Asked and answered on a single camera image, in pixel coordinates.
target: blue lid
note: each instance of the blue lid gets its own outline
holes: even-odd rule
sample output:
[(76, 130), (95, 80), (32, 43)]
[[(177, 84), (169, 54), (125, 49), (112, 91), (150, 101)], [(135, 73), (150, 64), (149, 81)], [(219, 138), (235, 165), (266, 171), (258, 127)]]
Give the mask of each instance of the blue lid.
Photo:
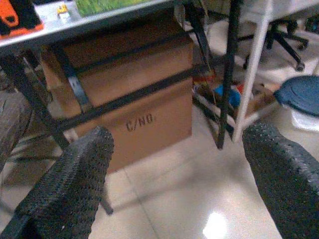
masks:
[(319, 117), (319, 76), (293, 77), (284, 82), (274, 95), (282, 105)]

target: table leg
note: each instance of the table leg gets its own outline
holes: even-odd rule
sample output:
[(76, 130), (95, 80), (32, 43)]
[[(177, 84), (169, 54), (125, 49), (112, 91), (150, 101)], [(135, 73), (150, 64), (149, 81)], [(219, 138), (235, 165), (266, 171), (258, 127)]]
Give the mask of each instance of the table leg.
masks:
[(68, 141), (64, 137), (63, 132), (57, 130), (55, 120), (52, 118), (39, 95), (33, 89), (25, 75), (24, 67), (20, 64), (20, 62), (13, 55), (8, 55), (0, 58), (0, 65), (7, 76), (13, 80), (17, 89), (27, 98), (36, 115), (47, 127), (57, 144), (62, 149), (67, 147), (69, 144)]
[(196, 12), (196, 8), (193, 3), (185, 4), (184, 7), (185, 11), (188, 14), (189, 22), (194, 29), (194, 33), (199, 44), (202, 62), (209, 68), (209, 61), (212, 58), (212, 54), (209, 49), (209, 44), (206, 38), (206, 34), (204, 32), (204, 28)]
[(220, 113), (220, 126), (217, 141), (217, 148), (222, 149), (224, 145), (225, 130), (227, 125), (227, 114), (228, 114), (228, 100), (231, 82), (233, 79), (233, 70), (235, 65), (235, 53), (237, 50), (237, 36), (238, 36), (238, 25), (240, 16), (240, 1), (232, 0), (230, 5), (229, 14), (229, 27), (228, 27), (228, 39), (227, 39), (227, 52), (226, 52), (226, 64), (224, 68), (224, 81), (223, 81), (223, 97), (222, 107)]
[(240, 101), (238, 116), (236, 120), (235, 131), (233, 135), (233, 141), (237, 142), (241, 138), (243, 129), (245, 127), (246, 111), (249, 103), (249, 98), (255, 81), (257, 68), (259, 65), (259, 60), (261, 52), (263, 50), (267, 30), (268, 30), (269, 20), (264, 17), (261, 22), (257, 24), (255, 31), (255, 36), (253, 40), (253, 47), (249, 57), (249, 64), (247, 68), (247, 73), (245, 75), (244, 92)]

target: box on floor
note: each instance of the box on floor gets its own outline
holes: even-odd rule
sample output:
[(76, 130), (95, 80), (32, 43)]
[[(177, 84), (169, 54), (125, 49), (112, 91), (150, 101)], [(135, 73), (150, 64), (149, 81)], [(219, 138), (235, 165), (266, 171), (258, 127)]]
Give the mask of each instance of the box on floor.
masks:
[[(81, 67), (159, 38), (182, 31), (170, 17), (125, 31), (112, 32), (65, 47), (70, 62)], [(192, 67), (193, 43), (188, 37), (172, 40), (141, 53), (94, 67), (78, 75), (93, 106), (158, 82)], [(42, 55), (48, 89), (67, 118), (81, 113), (71, 87), (54, 54)], [(100, 116), (75, 128), (78, 136), (96, 125), (109, 129), (115, 140), (110, 170), (118, 170), (191, 135), (191, 79)]]

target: chair wheel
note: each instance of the chair wheel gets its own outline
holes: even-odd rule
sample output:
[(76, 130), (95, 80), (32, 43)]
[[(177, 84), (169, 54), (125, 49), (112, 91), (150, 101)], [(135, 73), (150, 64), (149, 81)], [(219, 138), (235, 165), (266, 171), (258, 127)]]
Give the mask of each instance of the chair wheel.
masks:
[(298, 50), (303, 51), (303, 50), (305, 50), (307, 47), (308, 47), (308, 44), (300, 44), (300, 45), (298, 46)]
[(249, 63), (249, 55), (246, 56), (245, 63), (244, 63), (244, 65), (243, 65), (244, 70), (247, 70), (248, 63)]
[(301, 71), (304, 71), (304, 69), (305, 69), (305, 64), (303, 62), (297, 64), (296, 71), (301, 72)]

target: black metal frame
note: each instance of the black metal frame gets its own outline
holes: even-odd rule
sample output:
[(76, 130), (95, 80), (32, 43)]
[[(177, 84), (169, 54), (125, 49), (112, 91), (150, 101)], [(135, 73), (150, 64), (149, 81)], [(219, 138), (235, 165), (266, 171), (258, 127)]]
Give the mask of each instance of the black metal frame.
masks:
[[(222, 109), (221, 109), (221, 119), (220, 119), (220, 129), (219, 129), (219, 137), (217, 142), (217, 147), (223, 147), (223, 141), (225, 136), (225, 129), (227, 127), (227, 112), (228, 112), (228, 98), (230, 85), (232, 81), (233, 67), (234, 67), (234, 54), (237, 49), (237, 32), (238, 32), (238, 21), (239, 21), (239, 7), (240, 1), (232, 0), (231, 1), (231, 13), (229, 18), (229, 30), (228, 30), (228, 43), (227, 43), (227, 53), (225, 56), (221, 57), (212, 57), (212, 54), (209, 50), (209, 45), (206, 39), (206, 35), (204, 33), (203, 27), (200, 23), (200, 20), (197, 16), (195, 7), (192, 3), (185, 4), (185, 10), (189, 15), (189, 21), (193, 27), (192, 31), (178, 33), (171, 37), (160, 39), (156, 42), (147, 44), (143, 47), (139, 47), (133, 49), (129, 52), (120, 53), (118, 55), (112, 56), (107, 59), (103, 59), (99, 62), (95, 62), (88, 66), (84, 66), (81, 68), (74, 68), (69, 60), (67, 59), (63, 48), (60, 44), (56, 43), (53, 46), (53, 50), (61, 63), (61, 66), (66, 74), (66, 77), (69, 80), (69, 83), (72, 86), (74, 94), (78, 100), (78, 103), (82, 106), (82, 114), (74, 116), (70, 119), (66, 120), (54, 120), (50, 115), (48, 109), (45, 104), (41, 101), (40, 97), (33, 90), (32, 86), (28, 82), (28, 79), (24, 73), (23, 66), (19, 63), (19, 61), (13, 56), (8, 55), (0, 58), (0, 65), (2, 65), (3, 70), (6, 72), (8, 77), (11, 77), (14, 81), (15, 86), (18, 88), (20, 92), (24, 94), (24, 96), (28, 99), (31, 106), (33, 107), (35, 113), (40, 117), (42, 122), (47, 127), (48, 131), (53, 135), (55, 141), (58, 145), (64, 149), (68, 145), (68, 141), (64, 137), (63, 131), (73, 128), (81, 123), (84, 123), (88, 120), (91, 120), (95, 117), (98, 117), (102, 114), (108, 113), (120, 107), (123, 107), (127, 104), (130, 104), (138, 99), (141, 99), (145, 96), (153, 94), (159, 90), (165, 89), (177, 82), (180, 82), (186, 79), (189, 76), (202, 72), (203, 70), (210, 69), (210, 66), (223, 64), (225, 63), (225, 73), (224, 73), (224, 92), (222, 99)], [(196, 65), (192, 69), (178, 73), (174, 76), (168, 77), (164, 80), (156, 82), (152, 85), (143, 87), (137, 91), (134, 91), (125, 96), (119, 97), (113, 101), (105, 103), (99, 107), (92, 107), (85, 91), (83, 90), (81, 84), (79, 83), (76, 74), (86, 71), (91, 67), (105, 64), (121, 57), (125, 57), (140, 51), (143, 51), (147, 48), (163, 44), (167, 41), (170, 41), (174, 38), (184, 36), (189, 34), (190, 32), (194, 32), (196, 34), (197, 40), (200, 45), (201, 53), (202, 53), (202, 65)]]

